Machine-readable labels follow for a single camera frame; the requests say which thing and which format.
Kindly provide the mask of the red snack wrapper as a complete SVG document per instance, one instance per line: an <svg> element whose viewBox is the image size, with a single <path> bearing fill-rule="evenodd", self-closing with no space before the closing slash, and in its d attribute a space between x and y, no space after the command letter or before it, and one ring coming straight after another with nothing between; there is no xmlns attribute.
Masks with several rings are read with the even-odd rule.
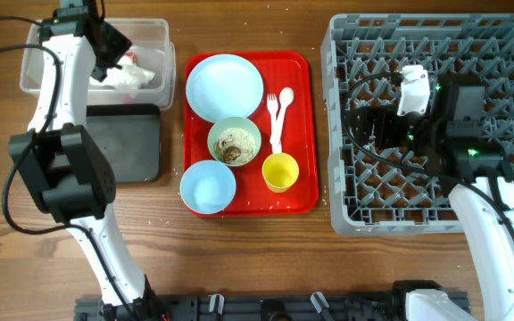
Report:
<svg viewBox="0 0 514 321"><path fill-rule="evenodd" d="M120 64L124 65L136 65L137 58L133 52L126 52L124 56L120 59Z"/></svg>

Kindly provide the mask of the white napkin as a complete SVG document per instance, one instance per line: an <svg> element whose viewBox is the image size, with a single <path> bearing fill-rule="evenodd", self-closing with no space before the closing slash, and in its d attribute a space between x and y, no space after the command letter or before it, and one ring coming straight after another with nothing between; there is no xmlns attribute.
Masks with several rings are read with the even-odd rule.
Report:
<svg viewBox="0 0 514 321"><path fill-rule="evenodd" d="M137 64L120 64L120 59L118 61L119 68L108 69L106 78L102 82L90 78L90 84L92 86L111 86L115 89L137 90L145 87L154 79L153 71L139 67Z"/></svg>

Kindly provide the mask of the yellow plastic cup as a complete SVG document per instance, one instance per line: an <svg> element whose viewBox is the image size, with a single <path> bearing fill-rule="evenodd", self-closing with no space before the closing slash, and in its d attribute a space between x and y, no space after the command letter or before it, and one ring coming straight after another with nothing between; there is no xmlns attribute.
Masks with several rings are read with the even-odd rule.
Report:
<svg viewBox="0 0 514 321"><path fill-rule="evenodd" d="M270 191L283 193L296 182L300 169L293 156L280 152L266 158L261 173Z"/></svg>

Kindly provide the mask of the green bowl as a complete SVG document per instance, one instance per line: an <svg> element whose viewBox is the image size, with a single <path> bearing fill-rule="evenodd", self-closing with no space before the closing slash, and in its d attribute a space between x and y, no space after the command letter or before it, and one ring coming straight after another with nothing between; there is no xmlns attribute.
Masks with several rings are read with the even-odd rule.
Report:
<svg viewBox="0 0 514 321"><path fill-rule="evenodd" d="M220 160L218 160L216 153L213 151L213 145L217 141L220 133L223 132L227 128L242 128L242 129L247 130L251 134L251 136L253 137L253 139L255 140L255 143L256 143L256 154L249 161L249 162L251 162L256 157L259 150L261 149L261 131L257 128L257 126L251 120L249 120L247 118L242 118L242 117L225 118L225 119L222 119L222 120L216 122L211 127L210 132L207 137L207 145L208 145L208 149L209 149L211 156L216 161L220 161ZM227 166L230 166L230 167L241 167L241 166L246 165L246 164L228 165L226 163L224 163L224 164Z"/></svg>

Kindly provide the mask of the small light blue bowl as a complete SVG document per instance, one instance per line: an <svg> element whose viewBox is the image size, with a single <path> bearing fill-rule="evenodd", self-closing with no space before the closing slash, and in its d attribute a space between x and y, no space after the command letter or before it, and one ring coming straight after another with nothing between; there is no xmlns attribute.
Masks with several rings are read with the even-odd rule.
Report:
<svg viewBox="0 0 514 321"><path fill-rule="evenodd" d="M236 178L225 164L217 160L201 160L184 172L179 192L190 210L211 215L224 210L233 201Z"/></svg>

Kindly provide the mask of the food scraps with rice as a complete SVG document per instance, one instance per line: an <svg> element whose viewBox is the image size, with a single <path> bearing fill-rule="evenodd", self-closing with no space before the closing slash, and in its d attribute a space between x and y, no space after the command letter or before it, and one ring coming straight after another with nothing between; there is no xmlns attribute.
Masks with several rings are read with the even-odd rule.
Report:
<svg viewBox="0 0 514 321"><path fill-rule="evenodd" d="M256 154L256 143L251 134L242 128L227 128L213 145L219 161L228 165L243 165Z"/></svg>

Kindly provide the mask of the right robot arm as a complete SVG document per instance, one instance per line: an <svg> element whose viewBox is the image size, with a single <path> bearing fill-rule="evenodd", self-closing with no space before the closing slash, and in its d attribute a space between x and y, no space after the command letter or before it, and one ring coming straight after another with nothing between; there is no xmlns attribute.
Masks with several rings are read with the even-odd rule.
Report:
<svg viewBox="0 0 514 321"><path fill-rule="evenodd" d="M462 224L485 316L514 320L514 181L502 146L482 139L485 86L480 78L442 74L430 111L402 116L387 106L342 111L344 134L362 150L405 146L427 157L422 173L439 181Z"/></svg>

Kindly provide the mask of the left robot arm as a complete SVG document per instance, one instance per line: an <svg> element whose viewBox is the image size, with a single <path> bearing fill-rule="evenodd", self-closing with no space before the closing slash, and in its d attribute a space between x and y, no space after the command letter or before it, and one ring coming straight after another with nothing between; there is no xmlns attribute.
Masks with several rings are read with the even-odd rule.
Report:
<svg viewBox="0 0 514 321"><path fill-rule="evenodd" d="M37 208L85 253L102 288L100 317L168 320L169 309L122 238L113 213L112 167L87 131L89 81L103 81L131 43L105 21L104 5L95 1L62 1L41 21L37 36L42 84L27 132L8 144L13 166L2 195L5 220L18 232L30 232L12 220L8 206L12 178L20 175Z"/></svg>

